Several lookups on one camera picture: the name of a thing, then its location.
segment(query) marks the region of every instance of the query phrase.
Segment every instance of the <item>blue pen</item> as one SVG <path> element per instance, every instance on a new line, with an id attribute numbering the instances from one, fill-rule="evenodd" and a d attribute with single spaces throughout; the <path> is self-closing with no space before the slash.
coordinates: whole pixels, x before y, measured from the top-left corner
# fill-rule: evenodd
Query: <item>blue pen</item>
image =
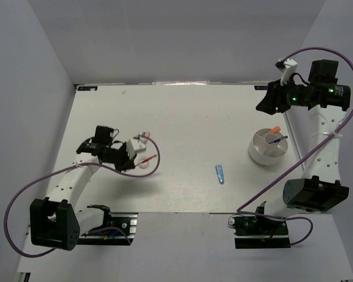
<path id="1" fill-rule="evenodd" d="M 277 142 L 280 142 L 281 140 L 284 140 L 287 138 L 288 138 L 287 136 L 283 136 L 283 137 L 280 137 L 279 139 L 273 140 L 271 143 L 268 143 L 268 144 L 277 143 Z"/>
<path id="2" fill-rule="evenodd" d="M 216 173 L 218 177 L 218 182 L 220 184 L 224 184 L 225 183 L 224 171 L 222 170 L 222 166 L 220 164 L 216 165 Z"/>

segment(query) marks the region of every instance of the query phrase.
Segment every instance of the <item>round container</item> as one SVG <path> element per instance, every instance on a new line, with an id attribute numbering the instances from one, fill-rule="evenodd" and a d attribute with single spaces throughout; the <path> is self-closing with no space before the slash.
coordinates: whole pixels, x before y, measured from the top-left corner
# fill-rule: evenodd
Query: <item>round container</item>
<path id="1" fill-rule="evenodd" d="M 257 131 L 248 146 L 248 152 L 252 159 L 264 166 L 275 165 L 288 151 L 287 139 L 278 143 L 271 143 L 284 135 L 281 132 L 269 133 L 270 130 L 270 128 L 263 128 Z"/>

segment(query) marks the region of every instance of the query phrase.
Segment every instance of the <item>white table surface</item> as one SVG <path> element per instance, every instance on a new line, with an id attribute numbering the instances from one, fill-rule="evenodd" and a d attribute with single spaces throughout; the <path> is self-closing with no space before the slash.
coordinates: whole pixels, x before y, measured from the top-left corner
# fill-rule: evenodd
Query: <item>white table surface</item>
<path id="1" fill-rule="evenodd" d="M 77 209 L 104 204 L 114 212 L 234 212 L 296 162 L 290 139 L 288 152 L 275 166 L 260 166 L 248 154 L 248 144 L 257 130 L 279 125 L 281 132 L 288 134 L 283 115 L 255 110 L 264 95 L 265 91 L 255 91 L 249 85 L 122 85 L 77 91 L 55 169 L 71 165 L 75 150 L 94 135 L 96 125 L 118 128 L 117 138 L 123 141 L 148 130 L 161 151 L 157 173 L 131 179 L 100 169 L 81 195 Z M 149 144 L 146 155 L 154 152 Z M 224 185 L 218 183 L 217 164 L 223 167 Z M 51 180 L 49 191 L 61 177 Z M 286 180 L 294 178 L 299 178 L 299 171 L 247 210 L 281 195 Z"/>
<path id="2" fill-rule="evenodd" d="M 70 165 L 78 145 L 96 125 L 117 127 L 126 140 L 149 130 L 159 144 L 161 166 L 153 177 L 127 179 L 99 170 L 77 209 L 105 204 L 115 212 L 140 213 L 131 246 L 76 246 L 38 259 L 21 258 L 18 271 L 30 282 L 51 281 L 340 281 L 353 279 L 332 216 L 314 214 L 314 231 L 291 249 L 236 250 L 227 214 L 295 162 L 289 151 L 279 165 L 263 167 L 247 146 L 260 128 L 280 125 L 282 115 L 254 110 L 264 96 L 252 86 L 99 86 L 77 92 L 56 169 Z M 150 146 L 148 155 L 154 152 Z M 222 164 L 225 184 L 215 165 Z M 286 179 L 299 177 L 294 171 Z M 55 177 L 54 187 L 61 177 Z M 283 180 L 247 210 L 281 194 Z M 170 211 L 205 213 L 170 213 Z M 303 221 L 288 223 L 291 241 L 308 231 Z M 26 238 L 24 250 L 39 253 Z"/>

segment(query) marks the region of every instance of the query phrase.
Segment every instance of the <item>orange cap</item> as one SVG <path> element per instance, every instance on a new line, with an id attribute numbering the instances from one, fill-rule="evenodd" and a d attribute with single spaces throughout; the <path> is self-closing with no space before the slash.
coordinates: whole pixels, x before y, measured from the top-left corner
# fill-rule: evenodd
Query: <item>orange cap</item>
<path id="1" fill-rule="evenodd" d="M 271 129 L 268 133 L 273 133 L 276 134 L 277 132 L 279 132 L 281 130 L 281 127 L 276 126 L 273 129 Z"/>

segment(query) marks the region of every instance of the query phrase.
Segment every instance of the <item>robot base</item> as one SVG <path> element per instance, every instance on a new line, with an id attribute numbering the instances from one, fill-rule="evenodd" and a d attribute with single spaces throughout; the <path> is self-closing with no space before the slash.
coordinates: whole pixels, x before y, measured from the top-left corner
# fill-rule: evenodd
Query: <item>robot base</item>
<path id="1" fill-rule="evenodd" d="M 129 240 L 133 242 L 137 227 L 137 214 L 110 214 L 104 226 L 97 227 L 97 229 L 110 226 L 121 229 Z M 105 230 L 102 233 L 81 235 L 77 245 L 128 246 L 129 244 L 119 232 Z"/>
<path id="2" fill-rule="evenodd" d="M 280 249 L 290 248 L 286 223 L 280 223 L 271 231 L 262 232 L 254 216 L 235 217 L 236 249 Z"/>

